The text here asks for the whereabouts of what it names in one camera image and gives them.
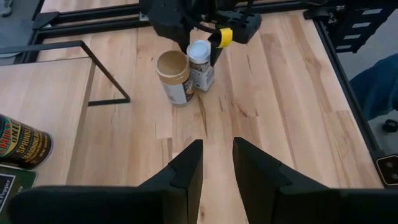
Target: can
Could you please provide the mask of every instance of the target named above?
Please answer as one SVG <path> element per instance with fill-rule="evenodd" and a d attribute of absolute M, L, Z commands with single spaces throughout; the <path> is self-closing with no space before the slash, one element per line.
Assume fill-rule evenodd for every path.
<path fill-rule="evenodd" d="M 156 72 L 170 102 L 187 105 L 193 98 L 193 82 L 188 57 L 177 50 L 162 53 L 156 61 Z"/>
<path fill-rule="evenodd" d="M 33 169 L 48 158 L 52 148 L 48 133 L 0 114 L 0 163 Z"/>
<path fill-rule="evenodd" d="M 210 65 L 211 48 L 204 40 L 197 40 L 187 49 L 193 85 L 202 91 L 208 91 L 214 83 L 214 68 Z"/>

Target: wooden board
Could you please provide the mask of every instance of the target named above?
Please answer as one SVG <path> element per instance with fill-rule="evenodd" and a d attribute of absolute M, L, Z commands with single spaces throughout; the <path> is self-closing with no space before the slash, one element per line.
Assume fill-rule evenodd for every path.
<path fill-rule="evenodd" d="M 41 12 L 68 12 L 138 3 L 139 0 L 45 0 Z"/>
<path fill-rule="evenodd" d="M 51 155 L 36 169 L 36 185 L 66 183 L 94 69 L 90 58 L 0 67 L 0 113 L 54 139 Z"/>
<path fill-rule="evenodd" d="M 193 39 L 208 35 L 193 32 Z M 215 66 L 208 93 L 173 107 L 155 74 L 156 57 L 178 49 L 153 28 L 83 39 L 132 97 L 129 105 L 88 109 L 68 184 L 139 185 L 194 139 L 204 140 L 200 223 L 245 223 L 232 141 L 242 136 L 330 187 L 380 188 L 379 177 L 312 21 L 302 12 L 266 14 L 250 43 L 233 43 Z M 44 52 L 41 60 L 80 57 Z M 91 99 L 119 97 L 96 75 Z"/>

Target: white bottle cap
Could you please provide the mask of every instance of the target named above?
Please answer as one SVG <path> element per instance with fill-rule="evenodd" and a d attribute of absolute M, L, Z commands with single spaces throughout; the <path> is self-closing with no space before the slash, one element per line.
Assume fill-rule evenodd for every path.
<path fill-rule="evenodd" d="M 197 64 L 208 62 L 210 60 L 210 51 L 210 45 L 204 40 L 195 41 L 187 49 L 189 60 Z"/>

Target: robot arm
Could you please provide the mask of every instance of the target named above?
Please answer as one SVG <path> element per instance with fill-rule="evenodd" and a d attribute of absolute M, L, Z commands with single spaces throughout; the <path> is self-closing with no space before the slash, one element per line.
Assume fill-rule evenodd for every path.
<path fill-rule="evenodd" d="M 253 1 L 248 2 L 245 12 L 234 10 L 238 3 L 234 0 L 140 0 L 139 4 L 156 33 L 177 42 L 185 53 L 194 27 L 212 33 L 208 40 L 214 65 L 224 47 L 221 29 L 231 29 L 232 41 L 246 44 L 260 28 L 261 16 L 251 13 Z M 216 28 L 200 22 L 214 23 Z"/>

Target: yellow clip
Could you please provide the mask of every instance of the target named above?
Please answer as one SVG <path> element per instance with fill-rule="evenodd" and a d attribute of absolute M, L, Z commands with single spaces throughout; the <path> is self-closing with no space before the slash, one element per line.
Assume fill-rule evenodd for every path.
<path fill-rule="evenodd" d="M 221 32 L 221 42 L 218 48 L 225 48 L 228 47 L 232 43 L 232 30 L 231 28 L 222 28 L 220 29 Z"/>

